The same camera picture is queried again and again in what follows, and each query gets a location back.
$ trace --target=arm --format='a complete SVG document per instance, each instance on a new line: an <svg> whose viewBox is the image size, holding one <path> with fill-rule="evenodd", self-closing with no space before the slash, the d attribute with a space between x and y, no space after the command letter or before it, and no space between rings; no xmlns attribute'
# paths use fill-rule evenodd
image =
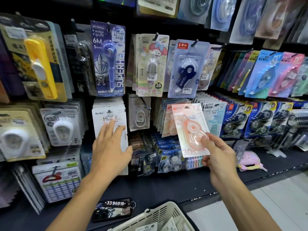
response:
<svg viewBox="0 0 308 231"><path fill-rule="evenodd" d="M220 193L238 230L281 231L268 211L238 177L233 149L217 136L210 133L207 135L210 140L202 141L211 155L204 156L202 164L210 168L211 182Z"/></svg>
<svg viewBox="0 0 308 231"><path fill-rule="evenodd" d="M121 151L124 126L113 133L115 121L104 124L93 143L90 173L82 180L76 194L59 213L46 231L84 231L102 194L127 166L132 158L132 147Z"/></svg>

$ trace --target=shelf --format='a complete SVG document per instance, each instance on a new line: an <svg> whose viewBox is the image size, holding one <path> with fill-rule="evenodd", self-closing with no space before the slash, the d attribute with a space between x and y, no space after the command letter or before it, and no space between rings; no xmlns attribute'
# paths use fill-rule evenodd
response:
<svg viewBox="0 0 308 231"><path fill-rule="evenodd" d="M308 154L297 150L283 151L287 158L276 158L267 154L263 149L255 148L261 163L267 172L258 169L240 172L239 176L244 183L257 180L284 170L308 164ZM215 192L210 182L208 168L199 168L190 171L179 171L167 174L152 174L148 177L134 175L117 177L107 188L102 196L104 199L117 199L131 197L136 202L133 216L142 213L163 200L173 199L177 202L186 202L194 198L203 197ZM46 205L40 215L37 215L23 194L19 195L12 206L0 209L0 223L2 230L11 231L44 231L53 219L67 204L68 200ZM106 230L107 227L115 226L122 220L112 220L101 223L89 223L87 230Z"/></svg>

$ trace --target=purple package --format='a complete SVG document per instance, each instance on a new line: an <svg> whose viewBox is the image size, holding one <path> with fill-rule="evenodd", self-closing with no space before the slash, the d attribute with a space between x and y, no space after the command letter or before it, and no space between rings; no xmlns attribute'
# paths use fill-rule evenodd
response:
<svg viewBox="0 0 308 231"><path fill-rule="evenodd" d="M23 95L25 88L0 38L0 79L10 96Z"/></svg>
<svg viewBox="0 0 308 231"><path fill-rule="evenodd" d="M125 27L91 20L95 80L98 96L123 96Z"/></svg>

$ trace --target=white plastic basket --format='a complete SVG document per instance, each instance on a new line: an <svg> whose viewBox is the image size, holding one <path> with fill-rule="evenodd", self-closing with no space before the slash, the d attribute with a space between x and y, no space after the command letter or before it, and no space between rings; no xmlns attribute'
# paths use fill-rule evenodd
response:
<svg viewBox="0 0 308 231"><path fill-rule="evenodd" d="M144 213L108 231L135 231L138 227L154 222L158 222L157 230L160 231L171 217L174 218L179 231L199 231L193 221L172 201L168 201L154 209L146 209Z"/></svg>

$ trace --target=red label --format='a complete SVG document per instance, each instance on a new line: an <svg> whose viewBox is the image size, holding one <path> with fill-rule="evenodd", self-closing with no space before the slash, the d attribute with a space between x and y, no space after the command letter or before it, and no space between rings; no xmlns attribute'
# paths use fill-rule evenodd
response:
<svg viewBox="0 0 308 231"><path fill-rule="evenodd" d="M234 104L229 104L228 110L233 110Z"/></svg>
<svg viewBox="0 0 308 231"><path fill-rule="evenodd" d="M188 49L188 43L181 43L181 42L179 42L177 44L177 48L178 49Z"/></svg>

